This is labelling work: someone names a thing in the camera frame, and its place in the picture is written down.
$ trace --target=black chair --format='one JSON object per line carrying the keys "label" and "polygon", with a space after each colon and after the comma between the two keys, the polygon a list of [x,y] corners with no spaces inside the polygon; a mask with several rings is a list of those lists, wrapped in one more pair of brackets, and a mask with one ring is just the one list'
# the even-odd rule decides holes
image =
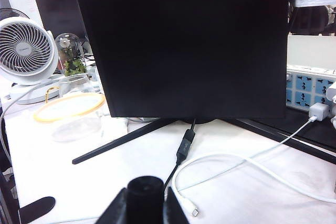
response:
{"label": "black chair", "polygon": [[[6,148],[9,151],[7,135],[6,135],[6,130],[5,130],[5,120],[3,120],[2,123],[1,123],[1,131],[2,131],[2,135],[4,137]],[[10,167],[11,167],[11,164],[10,164],[6,154],[5,154],[5,151],[2,147],[2,145],[0,145],[0,172],[3,173],[4,171],[6,171]]]}

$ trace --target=black cable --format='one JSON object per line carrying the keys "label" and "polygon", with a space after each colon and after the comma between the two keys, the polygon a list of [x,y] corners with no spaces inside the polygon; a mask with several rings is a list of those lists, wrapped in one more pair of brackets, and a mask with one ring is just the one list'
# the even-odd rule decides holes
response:
{"label": "black cable", "polygon": [[182,142],[179,146],[179,149],[177,150],[176,153],[176,165],[174,167],[174,169],[172,170],[172,172],[170,173],[168,179],[166,180],[166,182],[164,183],[164,190],[166,189],[169,181],[172,179],[174,173],[176,172],[177,168],[179,167],[179,165],[187,158],[191,143],[194,140],[195,137],[195,132],[194,132],[194,127],[196,124],[196,119],[194,119],[191,128],[186,130],[186,132],[184,133]]}
{"label": "black cable", "polygon": [[166,180],[166,182],[164,183],[164,186],[163,186],[164,191],[166,190],[166,187],[167,187],[169,181],[172,179],[172,177],[174,176],[174,173],[176,172],[176,170],[179,166],[180,165],[176,164],[174,169],[172,170],[172,172],[169,174],[169,177],[168,177],[168,179]]}
{"label": "black cable", "polygon": [[191,127],[190,127],[192,131],[194,131],[195,124],[196,124],[196,118],[194,119],[194,122],[191,124]]}

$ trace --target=white desk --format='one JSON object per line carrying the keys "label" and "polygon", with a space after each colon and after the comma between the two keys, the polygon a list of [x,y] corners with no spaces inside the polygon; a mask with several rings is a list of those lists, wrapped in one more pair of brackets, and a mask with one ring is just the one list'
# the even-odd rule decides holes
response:
{"label": "white desk", "polygon": [[[94,223],[122,187],[136,177],[166,180],[175,153],[189,125],[176,122],[78,165],[71,160],[104,141],[97,137],[57,143],[48,125],[32,119],[40,105],[6,116],[7,136],[20,206],[53,196],[54,209],[33,223],[81,220]],[[140,125],[130,124],[129,131]],[[195,127],[189,158],[213,151],[251,155],[276,142],[215,120]],[[239,162],[236,158],[205,161],[186,169],[178,179],[185,186]],[[287,146],[257,158],[265,166],[308,191],[335,197],[336,166]],[[183,191],[200,210],[193,223],[336,223],[336,205],[313,200],[279,184],[245,164],[209,182]]]}

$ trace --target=desk fan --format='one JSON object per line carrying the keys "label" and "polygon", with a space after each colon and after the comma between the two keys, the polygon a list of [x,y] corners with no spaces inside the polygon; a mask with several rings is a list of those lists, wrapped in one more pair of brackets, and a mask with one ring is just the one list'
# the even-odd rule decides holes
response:
{"label": "desk fan", "polygon": [[[43,101],[46,90],[53,86],[50,79],[56,79],[50,76],[54,73],[57,63],[58,52],[50,31],[45,31],[39,24],[26,17],[0,20],[0,74],[17,83],[9,92],[11,99],[19,98],[36,87],[17,103]],[[57,95],[58,90],[54,90],[49,97]]]}

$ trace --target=monitor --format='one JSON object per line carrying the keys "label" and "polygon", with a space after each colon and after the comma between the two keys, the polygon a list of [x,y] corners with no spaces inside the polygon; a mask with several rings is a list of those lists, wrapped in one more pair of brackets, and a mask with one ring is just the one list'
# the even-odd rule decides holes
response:
{"label": "monitor", "polygon": [[36,0],[43,26],[54,38],[63,33],[84,39],[85,26],[77,0]]}
{"label": "monitor", "polygon": [[78,2],[112,116],[284,116],[288,0]]}

